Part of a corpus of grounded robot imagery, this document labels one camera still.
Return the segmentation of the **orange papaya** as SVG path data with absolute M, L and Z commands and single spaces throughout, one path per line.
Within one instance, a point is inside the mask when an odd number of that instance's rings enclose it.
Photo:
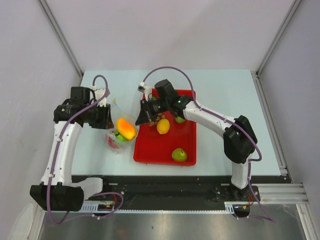
M 122 117 L 117 119 L 116 129 L 127 140 L 134 139 L 137 134 L 135 127 Z

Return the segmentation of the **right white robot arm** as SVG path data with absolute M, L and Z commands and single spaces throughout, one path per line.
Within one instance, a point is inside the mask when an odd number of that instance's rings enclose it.
M 173 117 L 192 121 L 215 132 L 223 140 L 223 151 L 232 162 L 229 186 L 230 196 L 242 201 L 247 198 L 251 184 L 250 157 L 257 150 L 257 137 L 249 120 L 241 115 L 237 118 L 221 115 L 200 105 L 195 97 L 180 95 L 167 80 L 155 84 L 157 98 L 152 98 L 152 88 L 141 82 L 138 91 L 144 94 L 140 101 L 140 111 L 135 124 L 150 123 L 160 113 L 170 112 Z

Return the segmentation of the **green sugar apple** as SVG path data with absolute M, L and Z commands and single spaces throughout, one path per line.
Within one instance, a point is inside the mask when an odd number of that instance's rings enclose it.
M 178 124 L 183 124 L 183 123 L 186 121 L 186 119 L 178 116 L 178 117 L 175 118 L 175 121 L 176 121 Z

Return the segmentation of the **green pear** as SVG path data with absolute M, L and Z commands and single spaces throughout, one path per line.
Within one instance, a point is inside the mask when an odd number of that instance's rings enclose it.
M 182 148 L 176 148 L 172 152 L 171 158 L 176 162 L 186 162 L 188 155 Z

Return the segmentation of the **yellow lemon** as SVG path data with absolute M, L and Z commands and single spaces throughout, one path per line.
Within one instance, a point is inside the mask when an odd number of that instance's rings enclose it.
M 170 130 L 170 122 L 166 118 L 162 118 L 156 125 L 156 130 L 160 135 L 167 134 Z

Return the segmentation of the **red bell pepper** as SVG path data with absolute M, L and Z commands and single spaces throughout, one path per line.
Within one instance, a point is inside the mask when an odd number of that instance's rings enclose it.
M 109 147 L 111 147 L 112 149 L 119 149 L 120 148 L 110 136 L 107 135 L 105 137 L 105 139 L 106 139 L 106 142 L 109 145 Z

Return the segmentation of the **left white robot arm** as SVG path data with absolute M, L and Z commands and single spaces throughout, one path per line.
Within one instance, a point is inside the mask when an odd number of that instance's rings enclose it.
M 38 185 L 30 187 L 30 196 L 45 211 L 78 212 L 84 200 L 95 195 L 110 196 L 111 188 L 99 177 L 72 182 L 75 149 L 84 124 L 93 129 L 112 129 L 108 88 L 72 87 L 70 98 L 53 112 L 54 138 L 46 170 Z

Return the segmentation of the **green guava black stripe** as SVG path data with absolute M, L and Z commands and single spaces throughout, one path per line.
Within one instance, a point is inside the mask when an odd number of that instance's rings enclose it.
M 120 141 L 120 142 L 127 142 L 128 141 L 128 139 L 127 138 L 125 138 L 118 130 L 115 130 L 114 132 L 113 132 L 113 135 L 114 135 L 114 137 L 118 140 L 118 141 Z

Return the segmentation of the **clear zip top bag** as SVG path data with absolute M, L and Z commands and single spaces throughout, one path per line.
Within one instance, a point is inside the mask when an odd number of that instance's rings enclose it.
M 111 120 L 113 128 L 108 129 L 105 141 L 111 150 L 120 153 L 130 147 L 138 136 L 139 127 L 135 125 L 136 119 L 124 112 L 114 98 L 111 103 Z

